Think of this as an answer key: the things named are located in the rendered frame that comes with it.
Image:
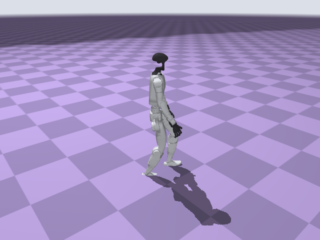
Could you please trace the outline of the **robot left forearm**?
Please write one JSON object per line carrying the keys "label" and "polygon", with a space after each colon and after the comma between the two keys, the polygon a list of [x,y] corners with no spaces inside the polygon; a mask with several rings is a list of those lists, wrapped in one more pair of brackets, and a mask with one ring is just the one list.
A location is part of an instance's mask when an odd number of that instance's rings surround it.
{"label": "robot left forearm", "polygon": [[166,98],[165,98],[165,93],[163,94],[163,98],[162,98],[163,101],[165,101],[168,105],[168,102],[166,101]]}

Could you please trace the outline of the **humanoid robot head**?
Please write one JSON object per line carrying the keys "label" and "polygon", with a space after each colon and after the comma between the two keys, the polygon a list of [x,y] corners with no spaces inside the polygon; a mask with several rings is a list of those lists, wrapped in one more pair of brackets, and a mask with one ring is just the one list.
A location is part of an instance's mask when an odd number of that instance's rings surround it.
{"label": "humanoid robot head", "polygon": [[[164,53],[156,53],[152,57],[153,61],[156,61],[158,64],[162,63],[161,67],[156,67],[152,75],[162,75],[161,70],[165,70],[165,62],[168,60],[168,56]],[[160,74],[158,74],[160,73]]]}

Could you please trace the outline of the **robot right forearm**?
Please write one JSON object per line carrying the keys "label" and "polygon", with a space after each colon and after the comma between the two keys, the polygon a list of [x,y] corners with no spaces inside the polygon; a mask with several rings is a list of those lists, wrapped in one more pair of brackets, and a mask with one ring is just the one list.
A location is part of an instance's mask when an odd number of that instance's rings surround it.
{"label": "robot right forearm", "polygon": [[171,115],[169,109],[168,109],[168,106],[167,106],[167,103],[165,101],[163,101],[161,104],[161,113],[165,116],[166,120],[168,122],[170,122],[172,124],[172,126],[176,123],[176,121],[174,120],[174,117]]}

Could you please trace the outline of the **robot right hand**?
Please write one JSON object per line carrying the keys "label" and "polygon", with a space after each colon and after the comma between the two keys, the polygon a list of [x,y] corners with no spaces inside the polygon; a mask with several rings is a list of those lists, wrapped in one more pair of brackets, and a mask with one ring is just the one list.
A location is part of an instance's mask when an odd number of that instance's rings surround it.
{"label": "robot right hand", "polygon": [[169,122],[169,124],[173,128],[173,132],[174,132],[175,138],[180,136],[181,133],[182,133],[182,131],[181,131],[182,127],[177,125],[177,123],[175,123],[173,126],[172,126],[172,124],[170,122]]}

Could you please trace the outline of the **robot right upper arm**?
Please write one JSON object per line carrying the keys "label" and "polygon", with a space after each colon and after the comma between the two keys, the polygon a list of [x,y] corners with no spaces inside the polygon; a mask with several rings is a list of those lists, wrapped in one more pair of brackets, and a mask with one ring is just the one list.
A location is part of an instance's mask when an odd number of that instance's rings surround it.
{"label": "robot right upper arm", "polygon": [[161,103],[163,101],[163,82],[160,78],[154,78],[153,87],[155,89],[157,106],[161,109]]}

